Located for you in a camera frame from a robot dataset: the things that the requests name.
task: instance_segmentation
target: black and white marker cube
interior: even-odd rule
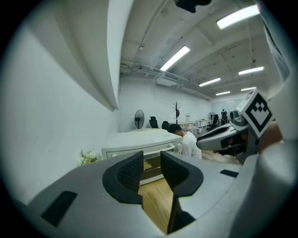
[[[246,98],[237,106],[237,111],[244,116],[259,138],[273,120],[273,115],[267,103],[259,90],[255,89],[249,92]]]

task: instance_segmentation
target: man in white shirt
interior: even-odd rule
[[[196,137],[191,132],[184,132],[179,125],[172,124],[169,132],[182,136],[182,154],[202,159],[201,150],[196,146]]]

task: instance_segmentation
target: ceiling light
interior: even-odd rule
[[[239,75],[246,74],[246,73],[253,73],[253,72],[262,71],[262,70],[264,70],[264,66],[258,67],[258,68],[253,68],[253,69],[247,69],[247,70],[239,71]]]
[[[186,46],[183,46],[174,56],[168,60],[167,63],[165,63],[160,70],[166,71],[168,68],[170,68],[177,60],[179,60],[182,56],[184,56],[190,49],[188,49]]]
[[[207,81],[207,82],[205,82],[205,83],[199,84],[199,86],[200,86],[200,87],[203,87],[203,86],[205,86],[205,85],[207,85],[207,84],[212,84],[212,83],[217,82],[217,81],[219,81],[219,80],[220,80],[220,78],[213,79],[213,80]]]
[[[252,90],[252,89],[255,89],[257,87],[248,87],[248,88],[243,88],[241,89],[241,91],[248,91],[248,90]]]
[[[218,95],[223,95],[223,94],[228,94],[228,93],[230,93],[230,91],[223,92],[223,93],[217,93],[216,96],[218,96]]]
[[[218,24],[220,29],[224,29],[225,27],[232,25],[238,21],[241,21],[243,19],[255,16],[260,14],[257,5],[252,5],[249,7],[245,7],[240,9],[239,11],[236,11],[220,20],[218,20],[216,23]]]

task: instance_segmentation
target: desk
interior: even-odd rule
[[[196,121],[196,126],[197,126],[198,128],[202,128],[202,129],[203,129],[203,127],[204,127],[204,123],[203,123],[203,126],[201,126],[201,123],[202,123],[202,122],[206,122],[205,126],[207,127],[207,120],[197,120],[197,121]]]
[[[192,122],[187,121],[187,122],[178,122],[178,125],[181,126],[181,129],[184,130],[185,132],[191,132],[192,133]]]

